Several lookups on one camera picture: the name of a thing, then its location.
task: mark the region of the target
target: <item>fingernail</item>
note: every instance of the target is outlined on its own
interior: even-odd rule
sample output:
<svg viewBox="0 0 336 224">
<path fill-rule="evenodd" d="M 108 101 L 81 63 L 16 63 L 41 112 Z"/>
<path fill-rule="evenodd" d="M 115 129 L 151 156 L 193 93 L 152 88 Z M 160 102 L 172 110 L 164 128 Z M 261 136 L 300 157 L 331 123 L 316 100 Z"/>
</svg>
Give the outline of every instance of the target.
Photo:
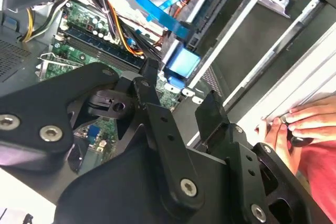
<svg viewBox="0 0 336 224">
<path fill-rule="evenodd" d="M 293 136 L 300 136 L 300 131 L 296 130 L 292 132 Z"/>
<path fill-rule="evenodd" d="M 280 123 L 281 123 L 280 118 L 275 118 L 275 119 L 274 119 L 274 123 L 275 123 L 275 124 L 280 124 Z"/>
<path fill-rule="evenodd" d="M 290 125 L 290 126 L 288 126 L 288 129 L 289 129 L 290 131 L 295 130 L 295 125 Z"/>
</svg>

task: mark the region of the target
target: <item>orange wire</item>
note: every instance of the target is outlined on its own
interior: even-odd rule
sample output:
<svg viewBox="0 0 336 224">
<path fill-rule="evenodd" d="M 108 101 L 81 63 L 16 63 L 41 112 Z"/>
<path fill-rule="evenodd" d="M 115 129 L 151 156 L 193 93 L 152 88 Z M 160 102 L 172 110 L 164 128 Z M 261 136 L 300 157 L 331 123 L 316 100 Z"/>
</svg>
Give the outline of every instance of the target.
<svg viewBox="0 0 336 224">
<path fill-rule="evenodd" d="M 142 55 L 143 52 L 133 51 L 132 48 L 130 48 L 129 45 L 126 43 L 125 38 L 124 38 L 123 33 L 122 33 L 122 30 L 121 30 L 121 27 L 120 27 L 120 24 L 119 24 L 119 20 L 118 20 L 117 14 L 115 12 L 116 10 L 114 10 L 114 8 L 113 8 L 113 6 L 111 5 L 110 2 L 109 2 L 109 6 L 110 6 L 110 9 L 111 9 L 112 14 L 114 16 L 115 24 L 117 25 L 117 29 L 118 29 L 118 32 L 119 32 L 119 35 L 120 35 L 120 39 L 122 40 L 122 43 L 126 47 L 127 51 L 130 52 L 130 53 L 132 53 L 132 54 L 134 54 L 134 55 Z"/>
</svg>

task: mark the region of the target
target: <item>bolt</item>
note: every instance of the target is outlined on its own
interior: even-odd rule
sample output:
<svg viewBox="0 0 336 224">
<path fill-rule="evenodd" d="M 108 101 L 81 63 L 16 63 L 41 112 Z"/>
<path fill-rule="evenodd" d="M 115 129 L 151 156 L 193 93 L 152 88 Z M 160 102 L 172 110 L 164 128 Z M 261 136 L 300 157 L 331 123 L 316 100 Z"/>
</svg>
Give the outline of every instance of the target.
<svg viewBox="0 0 336 224">
<path fill-rule="evenodd" d="M 254 215 L 254 217 L 256 217 L 257 220 L 259 220 L 261 223 L 266 222 L 266 214 L 264 213 L 264 211 L 262 210 L 261 207 L 259 207 L 256 204 L 253 204 L 251 206 L 251 211 L 252 211 L 252 214 Z"/>
<path fill-rule="evenodd" d="M 271 153 L 271 152 L 272 152 L 272 150 L 270 149 L 270 147 L 268 147 L 267 145 L 264 145 L 264 149 L 265 149 L 265 151 L 268 152 L 268 153 Z"/>
<path fill-rule="evenodd" d="M 57 126 L 48 125 L 40 130 L 40 137 L 46 142 L 57 142 L 62 136 L 63 132 Z"/>
<path fill-rule="evenodd" d="M 149 87 L 150 86 L 149 83 L 146 82 L 145 80 L 142 80 L 141 84 L 144 85 L 145 87 Z"/>
<path fill-rule="evenodd" d="M 181 180 L 181 189 L 189 197 L 195 197 L 197 194 L 197 187 L 190 179 L 184 178 Z"/>
<path fill-rule="evenodd" d="M 107 70 L 107 69 L 103 69 L 103 73 L 108 75 L 108 76 L 112 76 L 113 73 L 110 71 L 110 70 Z"/>
<path fill-rule="evenodd" d="M 14 115 L 0 115 L 0 130 L 11 131 L 20 125 L 20 119 Z"/>
<path fill-rule="evenodd" d="M 241 127 L 239 127 L 238 125 L 236 125 L 236 130 L 239 132 L 239 133 L 243 133 L 243 129 Z"/>
</svg>

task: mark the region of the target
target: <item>finger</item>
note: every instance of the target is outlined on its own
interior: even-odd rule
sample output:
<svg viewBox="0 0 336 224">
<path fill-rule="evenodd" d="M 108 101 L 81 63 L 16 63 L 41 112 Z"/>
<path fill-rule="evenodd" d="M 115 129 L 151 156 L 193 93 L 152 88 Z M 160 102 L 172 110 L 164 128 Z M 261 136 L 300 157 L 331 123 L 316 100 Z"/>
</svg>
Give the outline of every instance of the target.
<svg viewBox="0 0 336 224">
<path fill-rule="evenodd" d="M 323 114 L 332 114 L 332 113 L 336 113 L 335 104 L 314 106 L 314 107 L 310 107 L 304 110 L 300 110 L 295 113 L 287 114 L 286 121 L 288 123 L 294 123 L 294 122 L 297 122 L 305 118 L 309 118 L 314 115 L 323 115 Z"/>
<path fill-rule="evenodd" d="M 294 130 L 293 136 L 311 137 L 323 141 L 336 140 L 336 127 L 321 127 L 316 129 Z"/>
<path fill-rule="evenodd" d="M 282 124 L 277 135 L 275 152 L 281 160 L 290 168 L 290 154 L 287 147 L 287 126 Z"/>
<path fill-rule="evenodd" d="M 277 135 L 278 135 L 278 131 L 280 129 L 280 126 L 281 126 L 280 118 L 275 118 L 270 131 L 268 132 L 267 136 L 265 137 L 264 143 L 268 144 L 274 150 L 275 150 L 275 143 L 277 141 Z"/>
<path fill-rule="evenodd" d="M 336 126 L 336 113 L 315 115 L 310 118 L 303 119 L 298 122 L 290 124 L 288 126 L 288 129 L 293 131 L 293 130 L 313 129 L 327 126 Z"/>
<path fill-rule="evenodd" d="M 265 138 L 267 135 L 267 122 L 262 120 L 259 124 L 259 132 L 258 132 L 258 140 L 259 142 L 265 142 Z"/>
<path fill-rule="evenodd" d="M 328 105 L 328 104 L 335 104 L 336 103 L 336 96 L 332 96 L 332 97 L 328 97 L 328 98 L 324 98 L 322 100 L 318 100 L 316 102 L 311 102 L 311 103 L 307 103 L 305 105 L 301 105 L 301 106 L 297 106 L 291 110 L 289 110 L 290 113 L 295 113 L 298 112 L 300 110 L 304 110 L 313 106 L 320 106 L 320 105 Z"/>
</svg>

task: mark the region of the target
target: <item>human hand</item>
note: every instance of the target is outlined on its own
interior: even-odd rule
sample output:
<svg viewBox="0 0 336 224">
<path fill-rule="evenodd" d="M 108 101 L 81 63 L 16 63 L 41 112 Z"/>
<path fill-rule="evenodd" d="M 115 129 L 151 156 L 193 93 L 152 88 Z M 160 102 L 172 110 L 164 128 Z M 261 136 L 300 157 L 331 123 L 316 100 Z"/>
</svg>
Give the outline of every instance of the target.
<svg viewBox="0 0 336 224">
<path fill-rule="evenodd" d="M 287 126 L 281 124 L 280 118 L 275 118 L 272 127 L 267 132 L 267 122 L 262 121 L 258 131 L 259 141 L 268 144 L 281 158 L 284 164 L 295 175 L 299 168 L 301 149 L 294 147 L 290 154 L 287 146 Z"/>
<path fill-rule="evenodd" d="M 286 115 L 293 136 L 319 143 L 336 140 L 336 96 L 291 109 Z"/>
</svg>

